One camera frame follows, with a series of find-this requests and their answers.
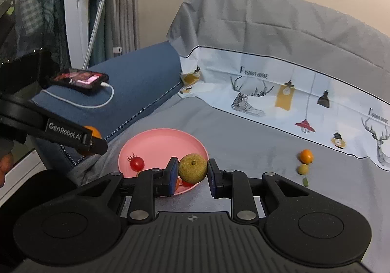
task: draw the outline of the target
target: charging cable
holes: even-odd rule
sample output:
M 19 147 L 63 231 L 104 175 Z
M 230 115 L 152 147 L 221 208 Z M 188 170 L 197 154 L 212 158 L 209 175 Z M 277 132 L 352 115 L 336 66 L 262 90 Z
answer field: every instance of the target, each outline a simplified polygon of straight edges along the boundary
M 43 89 L 42 92 L 45 92 L 46 94 L 50 95 L 51 97 L 54 97 L 54 98 L 56 98 L 58 100 L 62 100 L 63 102 L 66 102 L 66 103 L 71 104 L 73 106 L 80 107 L 80 108 L 93 109 L 93 108 L 101 108 L 101 107 L 106 106 L 112 100 L 112 98 L 114 97 L 114 88 L 110 84 L 108 84 L 106 82 L 102 82 L 102 83 L 100 83 L 100 86 L 111 88 L 112 93 L 111 93 L 111 96 L 108 99 L 108 101 L 106 101 L 104 104 L 96 105 L 96 106 L 85 106 L 85 105 L 76 104 L 74 102 L 71 102 L 70 100 L 67 100 L 67 99 L 62 98 L 62 97 L 57 96 L 57 95 L 54 95 L 53 93 L 50 93 L 50 92 L 48 92 L 45 89 Z

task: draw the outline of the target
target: orange fruit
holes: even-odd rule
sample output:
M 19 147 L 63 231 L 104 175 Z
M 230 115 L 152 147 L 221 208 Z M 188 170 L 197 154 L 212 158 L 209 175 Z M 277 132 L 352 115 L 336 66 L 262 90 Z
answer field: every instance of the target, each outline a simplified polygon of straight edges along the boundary
M 95 127 L 92 127 L 92 126 L 84 126 L 84 128 L 87 128 L 87 129 L 89 129 L 90 131 L 92 131 L 92 136 L 93 136 L 93 137 L 102 139 L 99 130 L 96 129 Z M 83 150 L 77 150 L 77 153 L 80 153 L 81 155 L 84 155 L 84 156 L 88 156 L 88 155 L 91 155 L 91 154 L 92 154 L 92 153 L 89 153 L 89 152 L 83 151 Z
M 92 131 L 92 136 L 93 136 L 93 137 L 102 139 L 99 130 L 96 129 L 95 127 L 92 127 L 92 126 L 84 126 L 84 128 L 87 128 L 87 129 L 89 129 L 90 131 Z
M 310 164 L 314 160 L 314 155 L 313 155 L 313 153 L 309 149 L 305 149 L 299 155 L 299 159 L 304 164 Z
M 11 168 L 14 166 L 14 156 L 12 153 L 8 153 L 0 161 L 0 170 L 3 173 L 8 173 Z

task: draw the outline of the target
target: lamp print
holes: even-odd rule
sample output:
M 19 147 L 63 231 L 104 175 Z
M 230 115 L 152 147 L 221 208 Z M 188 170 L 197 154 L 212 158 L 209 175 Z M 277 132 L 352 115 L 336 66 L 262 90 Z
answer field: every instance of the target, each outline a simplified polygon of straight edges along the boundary
M 338 147 L 339 149 L 344 149 L 345 146 L 347 145 L 347 143 L 343 140 L 343 138 L 341 137 L 341 134 L 339 134 L 338 132 L 336 132 L 334 134 L 334 137 L 332 139 L 330 139 L 330 141 L 336 146 Z
M 330 80 L 331 80 L 331 78 L 329 77 L 328 88 L 326 89 L 324 94 L 317 101 L 318 105 L 324 106 L 326 108 L 330 107 L 329 98 L 328 98 L 328 93 L 329 93 L 328 89 L 329 89 Z
M 301 131 L 303 133 L 310 133 L 310 131 L 312 132 L 315 132 L 314 128 L 310 126 L 309 122 L 307 121 L 307 109 L 309 108 L 309 99 L 310 99 L 310 96 L 312 94 L 312 90 L 313 90 L 313 85 L 314 85 L 314 81 L 315 81 L 315 75 L 316 73 L 314 73 L 314 79 L 313 79 L 313 83 L 312 83 L 312 87 L 310 89 L 310 94 L 307 98 L 307 104 L 306 104 L 306 115 L 305 115 L 305 120 L 301 121 L 301 122 L 297 122 L 295 125 L 298 126 L 298 127 L 301 127 Z
M 184 87 L 180 88 L 179 93 L 180 94 L 188 94 L 191 92 L 191 89 L 192 89 L 192 87 L 185 87 L 184 86 Z
M 281 85 L 278 91 L 278 95 L 276 97 L 275 107 L 280 107 L 284 110 L 290 110 L 294 91 L 295 88 L 291 81 L 288 81 L 287 83 L 284 83 L 284 85 Z

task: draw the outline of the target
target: gray bedsheet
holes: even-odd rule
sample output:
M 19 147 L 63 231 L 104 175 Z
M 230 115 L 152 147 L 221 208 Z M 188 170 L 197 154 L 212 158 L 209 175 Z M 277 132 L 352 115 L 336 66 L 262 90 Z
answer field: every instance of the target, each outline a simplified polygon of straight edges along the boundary
M 302 184 L 302 176 L 295 171 L 299 165 L 296 155 L 310 148 L 315 161 L 307 176 L 309 188 L 354 208 L 367 218 L 372 228 L 372 241 L 363 263 L 373 272 L 389 272 L 389 172 L 369 159 L 357 159 L 214 109 L 198 98 L 173 96 L 111 141 L 104 156 L 85 160 L 69 176 L 83 184 L 118 170 L 122 146 L 136 134 L 153 128 L 175 128 L 197 137 L 220 169 L 241 170 L 249 177 L 261 177 L 264 172 L 274 171 L 298 184 Z M 261 216 L 264 213 L 258 198 L 256 203 Z M 205 179 L 187 193 L 156 199 L 156 211 L 160 210 L 230 211 L 230 200 L 213 199 Z

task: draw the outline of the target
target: pear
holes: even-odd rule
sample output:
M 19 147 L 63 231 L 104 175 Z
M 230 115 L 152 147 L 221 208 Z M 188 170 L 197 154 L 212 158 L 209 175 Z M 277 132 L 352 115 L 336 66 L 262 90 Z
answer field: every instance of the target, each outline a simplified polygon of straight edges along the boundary
M 179 162 L 179 176 L 184 182 L 196 184 L 207 175 L 207 161 L 197 153 L 187 154 Z

